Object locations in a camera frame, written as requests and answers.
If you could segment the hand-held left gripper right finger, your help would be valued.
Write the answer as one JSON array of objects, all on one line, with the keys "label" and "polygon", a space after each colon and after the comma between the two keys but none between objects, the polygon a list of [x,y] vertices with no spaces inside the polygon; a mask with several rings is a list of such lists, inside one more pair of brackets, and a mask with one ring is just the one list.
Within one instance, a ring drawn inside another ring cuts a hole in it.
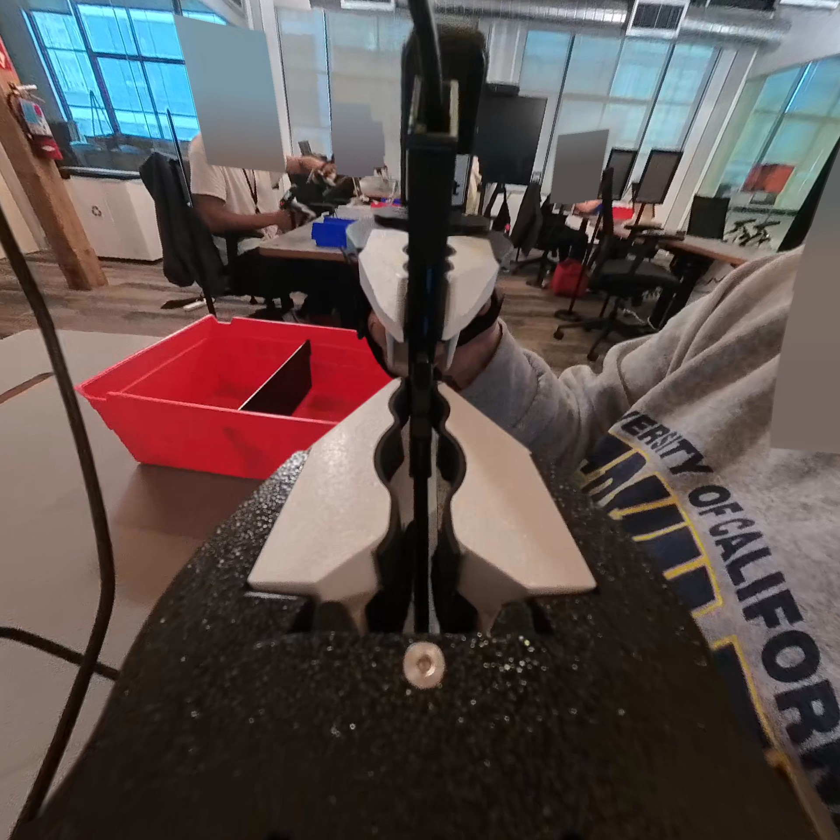
[{"label": "hand-held left gripper right finger", "polygon": [[431,571],[445,634],[488,632],[503,607],[595,591],[529,450],[448,385],[434,399],[438,503]]}]

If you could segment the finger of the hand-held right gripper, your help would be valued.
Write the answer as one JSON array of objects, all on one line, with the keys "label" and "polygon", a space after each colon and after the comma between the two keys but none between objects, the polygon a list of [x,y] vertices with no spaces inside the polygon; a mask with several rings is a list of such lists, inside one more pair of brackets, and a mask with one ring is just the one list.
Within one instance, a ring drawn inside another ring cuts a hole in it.
[{"label": "finger of the hand-held right gripper", "polygon": [[385,362],[395,364],[398,345],[407,346],[408,234],[375,227],[359,255],[360,284],[385,333]]},{"label": "finger of the hand-held right gripper", "polygon": [[444,314],[436,358],[440,375],[447,375],[454,361],[458,341],[487,305],[497,284],[499,264],[490,240],[452,236],[444,272]]}]

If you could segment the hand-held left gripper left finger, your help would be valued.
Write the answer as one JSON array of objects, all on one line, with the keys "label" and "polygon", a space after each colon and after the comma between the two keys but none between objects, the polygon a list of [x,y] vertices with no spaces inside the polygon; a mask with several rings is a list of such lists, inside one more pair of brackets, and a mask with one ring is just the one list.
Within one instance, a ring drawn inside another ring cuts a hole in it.
[{"label": "hand-held left gripper left finger", "polygon": [[406,628],[406,423],[405,384],[394,379],[311,447],[248,576],[253,591],[338,603],[363,633]]}]

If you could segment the person's right forearm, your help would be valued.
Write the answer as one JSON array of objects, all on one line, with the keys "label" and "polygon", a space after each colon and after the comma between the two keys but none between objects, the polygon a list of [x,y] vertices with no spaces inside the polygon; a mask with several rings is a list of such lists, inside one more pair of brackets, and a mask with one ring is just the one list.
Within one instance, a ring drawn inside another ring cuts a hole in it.
[{"label": "person's right forearm", "polygon": [[538,457],[576,467],[624,417],[651,417],[695,445],[728,423],[767,428],[800,246],[736,268],[659,332],[614,345],[596,372],[587,364],[555,375],[500,319],[488,366],[461,391]]}]

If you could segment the person's right hand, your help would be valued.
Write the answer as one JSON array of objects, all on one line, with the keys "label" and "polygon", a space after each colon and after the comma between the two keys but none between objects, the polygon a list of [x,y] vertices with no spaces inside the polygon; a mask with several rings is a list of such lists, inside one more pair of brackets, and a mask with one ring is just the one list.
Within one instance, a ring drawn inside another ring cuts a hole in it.
[{"label": "person's right hand", "polygon": [[[370,311],[366,322],[368,333],[385,355],[385,368],[395,377],[405,378],[409,373],[406,346],[395,343],[392,359],[387,355],[387,341],[389,334],[374,311]],[[452,360],[448,359],[448,344],[437,343],[434,355],[434,368],[439,371],[449,385],[457,391],[462,391],[471,384],[492,360],[502,335],[502,324],[499,318],[486,329],[477,334],[471,341],[462,346],[456,346]]]}]

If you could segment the blue plastic bin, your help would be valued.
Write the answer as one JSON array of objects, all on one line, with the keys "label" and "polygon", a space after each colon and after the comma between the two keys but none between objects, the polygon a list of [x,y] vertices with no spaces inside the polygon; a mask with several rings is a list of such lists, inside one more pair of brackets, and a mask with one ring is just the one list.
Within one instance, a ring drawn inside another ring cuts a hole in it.
[{"label": "blue plastic bin", "polygon": [[346,249],[347,231],[355,222],[351,217],[321,216],[311,223],[311,240],[321,249]]}]

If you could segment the wooden desk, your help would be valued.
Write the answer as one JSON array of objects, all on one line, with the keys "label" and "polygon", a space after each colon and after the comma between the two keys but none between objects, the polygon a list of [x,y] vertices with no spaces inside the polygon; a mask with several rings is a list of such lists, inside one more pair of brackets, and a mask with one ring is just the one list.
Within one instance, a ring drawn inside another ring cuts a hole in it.
[{"label": "wooden desk", "polygon": [[268,238],[257,248],[290,295],[302,296],[310,320],[332,320],[347,327],[362,309],[358,258],[345,248],[317,245],[313,223]]},{"label": "wooden desk", "polygon": [[668,320],[686,306],[701,278],[714,265],[738,268],[756,259],[776,256],[773,248],[742,247],[719,239],[692,236],[664,236],[659,240],[658,247],[669,252],[679,264],[676,289],[660,292],[648,322],[656,330],[664,327]]}]

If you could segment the red bag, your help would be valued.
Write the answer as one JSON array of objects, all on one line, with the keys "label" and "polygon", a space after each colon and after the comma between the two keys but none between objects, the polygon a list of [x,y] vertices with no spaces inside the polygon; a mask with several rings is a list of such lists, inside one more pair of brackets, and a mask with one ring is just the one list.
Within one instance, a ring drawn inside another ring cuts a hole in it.
[{"label": "red bag", "polygon": [[555,297],[577,298],[586,292],[588,283],[585,265],[578,259],[567,258],[554,268],[549,288]]}]

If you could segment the black bin divider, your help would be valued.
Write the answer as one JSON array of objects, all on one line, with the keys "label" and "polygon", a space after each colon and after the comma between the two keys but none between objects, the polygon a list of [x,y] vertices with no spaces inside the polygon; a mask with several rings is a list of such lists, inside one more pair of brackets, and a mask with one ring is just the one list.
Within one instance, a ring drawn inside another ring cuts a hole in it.
[{"label": "black bin divider", "polygon": [[292,416],[312,388],[312,345],[307,339],[239,407],[241,413]]}]

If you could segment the red plastic bin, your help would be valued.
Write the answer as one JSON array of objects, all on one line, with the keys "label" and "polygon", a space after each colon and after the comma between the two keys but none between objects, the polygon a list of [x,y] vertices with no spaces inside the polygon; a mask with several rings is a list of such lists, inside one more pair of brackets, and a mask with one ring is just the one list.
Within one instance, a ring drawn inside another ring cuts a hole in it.
[{"label": "red plastic bin", "polygon": [[[305,340],[312,385],[297,411],[241,413]],[[390,381],[355,331],[207,316],[77,391],[141,464],[263,480]]]}]

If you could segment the black office chair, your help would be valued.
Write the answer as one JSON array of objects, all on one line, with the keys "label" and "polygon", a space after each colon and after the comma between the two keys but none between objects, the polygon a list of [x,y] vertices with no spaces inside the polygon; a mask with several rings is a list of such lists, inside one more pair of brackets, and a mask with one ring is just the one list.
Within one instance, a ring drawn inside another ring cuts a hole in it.
[{"label": "black office chair", "polygon": [[653,261],[664,234],[653,229],[631,234],[628,239],[616,235],[613,212],[613,168],[604,169],[601,180],[600,236],[588,275],[588,291],[603,294],[604,306],[597,318],[568,322],[557,327],[553,338],[561,341],[573,329],[597,331],[587,352],[588,361],[596,361],[601,345],[611,336],[621,341],[644,337],[655,331],[647,322],[623,320],[628,305],[640,304],[644,296],[656,291],[676,291],[677,278]]}]

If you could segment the black monitor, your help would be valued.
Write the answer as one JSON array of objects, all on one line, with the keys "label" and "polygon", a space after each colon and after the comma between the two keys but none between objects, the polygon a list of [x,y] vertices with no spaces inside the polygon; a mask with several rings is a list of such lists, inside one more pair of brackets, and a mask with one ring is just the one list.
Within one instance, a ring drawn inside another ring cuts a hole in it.
[{"label": "black monitor", "polygon": [[607,156],[605,168],[612,170],[612,200],[620,201],[633,174],[638,150],[613,147]]},{"label": "black monitor", "polygon": [[682,150],[651,150],[637,184],[634,202],[644,205],[663,204],[682,156]]},{"label": "black monitor", "polygon": [[722,240],[726,232],[728,196],[694,195],[690,205],[686,236]]}]

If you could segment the black jacket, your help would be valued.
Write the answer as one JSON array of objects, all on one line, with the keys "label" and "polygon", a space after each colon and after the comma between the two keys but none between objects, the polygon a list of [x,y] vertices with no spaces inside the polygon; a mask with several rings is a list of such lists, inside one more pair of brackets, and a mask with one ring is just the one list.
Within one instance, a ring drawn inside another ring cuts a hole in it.
[{"label": "black jacket", "polygon": [[180,288],[199,287],[212,298],[227,294],[227,270],[213,235],[186,196],[178,161],[153,152],[139,172],[154,203],[164,277]]}]

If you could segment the white cabinet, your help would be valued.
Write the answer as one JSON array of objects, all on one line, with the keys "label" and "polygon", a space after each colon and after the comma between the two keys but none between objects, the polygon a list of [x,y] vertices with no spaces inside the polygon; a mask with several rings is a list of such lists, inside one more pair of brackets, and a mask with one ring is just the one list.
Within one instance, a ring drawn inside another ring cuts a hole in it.
[{"label": "white cabinet", "polygon": [[162,260],[154,201],[139,173],[71,169],[64,183],[98,257]]}]

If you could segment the red fire extinguisher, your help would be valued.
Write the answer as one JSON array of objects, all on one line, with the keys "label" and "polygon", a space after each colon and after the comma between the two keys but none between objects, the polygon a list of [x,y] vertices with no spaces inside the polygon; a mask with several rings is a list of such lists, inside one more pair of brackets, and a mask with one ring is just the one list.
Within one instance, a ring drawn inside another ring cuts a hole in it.
[{"label": "red fire extinguisher", "polygon": [[63,154],[40,105],[40,99],[31,95],[35,90],[36,86],[12,84],[7,93],[7,104],[33,153],[45,160],[63,161]]}]

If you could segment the orange wall picture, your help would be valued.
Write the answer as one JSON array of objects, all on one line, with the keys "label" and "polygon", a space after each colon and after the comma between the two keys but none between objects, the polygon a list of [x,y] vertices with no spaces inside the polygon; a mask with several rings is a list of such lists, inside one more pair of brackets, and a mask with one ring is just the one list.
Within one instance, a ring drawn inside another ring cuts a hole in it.
[{"label": "orange wall picture", "polygon": [[794,167],[789,164],[761,163],[751,168],[740,191],[743,193],[768,193],[779,195],[791,178]]}]

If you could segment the wooden post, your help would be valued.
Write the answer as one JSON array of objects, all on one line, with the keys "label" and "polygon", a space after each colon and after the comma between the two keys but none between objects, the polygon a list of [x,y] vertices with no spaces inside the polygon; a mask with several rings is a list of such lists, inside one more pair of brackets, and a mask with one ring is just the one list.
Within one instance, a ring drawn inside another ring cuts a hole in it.
[{"label": "wooden post", "polygon": [[1,105],[1,141],[68,288],[92,291],[106,287],[109,281],[56,163],[33,152],[6,95]]}]

